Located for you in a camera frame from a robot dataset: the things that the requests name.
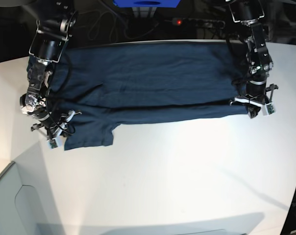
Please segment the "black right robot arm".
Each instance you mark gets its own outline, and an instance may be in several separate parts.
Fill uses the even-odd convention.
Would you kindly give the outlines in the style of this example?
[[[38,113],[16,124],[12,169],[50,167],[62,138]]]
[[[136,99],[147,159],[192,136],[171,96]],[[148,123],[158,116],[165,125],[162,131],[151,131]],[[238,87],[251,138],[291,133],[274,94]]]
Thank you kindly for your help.
[[[62,135],[71,135],[69,121],[76,115],[70,110],[53,116],[53,109],[49,108],[49,79],[72,36],[77,11],[72,0],[31,0],[22,7],[36,19],[37,29],[29,49],[34,61],[27,72],[27,91],[20,98],[21,112],[38,121],[31,130],[45,136],[53,149],[62,145]]]

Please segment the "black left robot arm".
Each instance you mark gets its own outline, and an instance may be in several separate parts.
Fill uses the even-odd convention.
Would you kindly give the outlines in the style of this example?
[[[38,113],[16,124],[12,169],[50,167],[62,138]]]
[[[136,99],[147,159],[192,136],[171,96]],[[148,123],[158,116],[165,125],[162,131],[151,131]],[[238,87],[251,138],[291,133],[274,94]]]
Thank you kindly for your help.
[[[266,46],[266,36],[260,19],[265,16],[259,0],[231,0],[228,4],[232,20],[240,24],[240,41],[247,46],[247,72],[243,78],[232,82],[238,95],[230,104],[243,104],[250,118],[261,112],[264,116],[276,112],[272,101],[276,84],[267,85],[267,79],[273,68],[273,61]]]

